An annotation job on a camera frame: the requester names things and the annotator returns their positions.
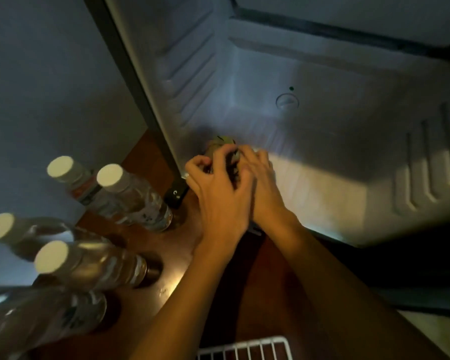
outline clear plastic bottle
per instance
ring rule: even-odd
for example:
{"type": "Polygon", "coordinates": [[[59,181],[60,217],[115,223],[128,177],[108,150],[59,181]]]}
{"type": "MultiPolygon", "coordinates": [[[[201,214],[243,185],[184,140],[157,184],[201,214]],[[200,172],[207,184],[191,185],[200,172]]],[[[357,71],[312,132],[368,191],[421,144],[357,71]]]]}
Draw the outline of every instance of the clear plastic bottle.
{"type": "Polygon", "coordinates": [[[39,250],[54,240],[108,242],[102,236],[74,227],[59,218],[23,218],[9,212],[0,213],[0,243],[8,245],[19,258],[33,262],[39,250]]]}
{"type": "Polygon", "coordinates": [[[172,211],[150,183],[120,165],[104,166],[97,174],[97,182],[114,194],[128,217],[147,230],[160,232],[172,222],[172,211]]]}
{"type": "Polygon", "coordinates": [[[113,197],[97,184],[96,172],[86,169],[72,157],[55,158],[48,164],[47,173],[54,180],[65,183],[70,195],[91,212],[116,224],[133,223],[113,197]]]}
{"type": "Polygon", "coordinates": [[[94,330],[107,310],[105,296],[63,287],[0,288],[0,360],[94,330]]]}
{"type": "Polygon", "coordinates": [[[111,290],[138,286],[147,274],[147,262],[112,244],[53,241],[38,252],[35,269],[73,289],[111,290]]]}

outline wooden table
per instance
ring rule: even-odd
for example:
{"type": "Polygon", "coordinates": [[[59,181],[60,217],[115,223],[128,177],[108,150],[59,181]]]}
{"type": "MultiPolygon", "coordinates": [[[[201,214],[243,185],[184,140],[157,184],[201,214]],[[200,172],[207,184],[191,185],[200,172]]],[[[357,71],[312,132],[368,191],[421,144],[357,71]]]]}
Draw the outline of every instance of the wooden table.
{"type": "MultiPolygon", "coordinates": [[[[122,165],[146,178],[162,195],[173,181],[148,132],[122,165]]],[[[148,288],[116,290],[121,313],[108,330],[43,346],[32,352],[32,358],[127,359],[182,278],[201,238],[198,199],[192,191],[174,211],[174,221],[172,228],[152,234],[138,225],[120,227],[86,213],[79,226],[103,236],[118,235],[125,240],[126,248],[137,253],[158,252],[164,262],[162,276],[148,288]]],[[[295,360],[336,358],[303,288],[280,251],[270,239],[247,233],[217,289],[200,346],[275,335],[288,339],[295,360]]]]}

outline circular drain plug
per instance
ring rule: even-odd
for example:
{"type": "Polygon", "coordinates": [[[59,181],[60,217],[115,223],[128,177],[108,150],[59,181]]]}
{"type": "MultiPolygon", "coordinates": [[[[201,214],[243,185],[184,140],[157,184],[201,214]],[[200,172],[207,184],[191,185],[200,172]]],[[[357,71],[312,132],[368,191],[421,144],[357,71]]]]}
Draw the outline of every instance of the circular drain plug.
{"type": "Polygon", "coordinates": [[[293,111],[299,108],[299,99],[294,94],[284,93],[278,96],[277,108],[282,111],[293,111]]]}

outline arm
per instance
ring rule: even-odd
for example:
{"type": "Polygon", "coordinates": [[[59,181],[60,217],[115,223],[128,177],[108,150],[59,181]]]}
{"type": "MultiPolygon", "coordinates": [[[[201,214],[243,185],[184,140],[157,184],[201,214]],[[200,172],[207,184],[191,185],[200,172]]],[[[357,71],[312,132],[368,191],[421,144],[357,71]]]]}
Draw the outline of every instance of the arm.
{"type": "Polygon", "coordinates": [[[223,145],[213,155],[213,174],[198,166],[211,160],[197,156],[185,168],[187,184],[198,196],[203,238],[182,280],[151,323],[131,360],[193,359],[222,273],[249,223],[253,175],[244,169],[234,190],[225,156],[237,147],[223,145]]]}
{"type": "Polygon", "coordinates": [[[337,353],[346,360],[447,359],[285,208],[268,153],[255,153],[249,146],[240,149],[244,162],[257,177],[253,219],[294,270],[337,353]]]}

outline white bottle cap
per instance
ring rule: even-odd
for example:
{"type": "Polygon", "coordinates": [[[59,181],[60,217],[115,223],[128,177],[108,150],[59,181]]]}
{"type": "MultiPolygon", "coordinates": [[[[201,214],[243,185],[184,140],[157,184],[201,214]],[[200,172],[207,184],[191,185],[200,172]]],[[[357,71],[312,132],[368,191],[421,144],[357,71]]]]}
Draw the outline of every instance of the white bottle cap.
{"type": "Polygon", "coordinates": [[[39,274],[50,274],[59,269],[68,259],[70,248],[66,242],[51,241],[35,256],[34,265],[39,274]]]}
{"type": "Polygon", "coordinates": [[[14,244],[22,240],[29,229],[27,219],[12,213],[0,213],[0,242],[14,244]]]}
{"type": "Polygon", "coordinates": [[[73,183],[84,175],[86,171],[83,165],[66,155],[52,160],[46,169],[50,177],[61,183],[73,183]]]}
{"type": "Polygon", "coordinates": [[[108,164],[99,170],[97,182],[108,192],[122,192],[130,184],[130,174],[118,164],[108,164]]]}

